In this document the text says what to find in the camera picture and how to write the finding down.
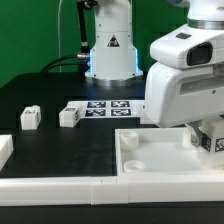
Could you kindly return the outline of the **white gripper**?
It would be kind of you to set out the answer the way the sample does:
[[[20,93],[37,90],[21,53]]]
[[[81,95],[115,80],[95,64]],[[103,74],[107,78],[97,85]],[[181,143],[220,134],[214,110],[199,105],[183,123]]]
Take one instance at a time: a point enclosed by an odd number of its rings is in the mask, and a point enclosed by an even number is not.
[[[154,41],[145,112],[157,126],[185,124],[191,144],[202,143],[202,119],[224,114],[224,30],[183,25]]]

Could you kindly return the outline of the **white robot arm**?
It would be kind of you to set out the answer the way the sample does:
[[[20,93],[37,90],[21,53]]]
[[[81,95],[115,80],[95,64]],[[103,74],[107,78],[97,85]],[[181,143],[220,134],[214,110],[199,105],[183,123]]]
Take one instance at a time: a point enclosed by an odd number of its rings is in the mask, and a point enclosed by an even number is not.
[[[145,87],[147,118],[161,128],[184,124],[201,146],[202,120],[224,114],[224,0],[167,0],[189,9],[187,23],[155,40]],[[86,79],[121,86],[140,76],[130,0],[86,0],[95,8],[96,42]]]

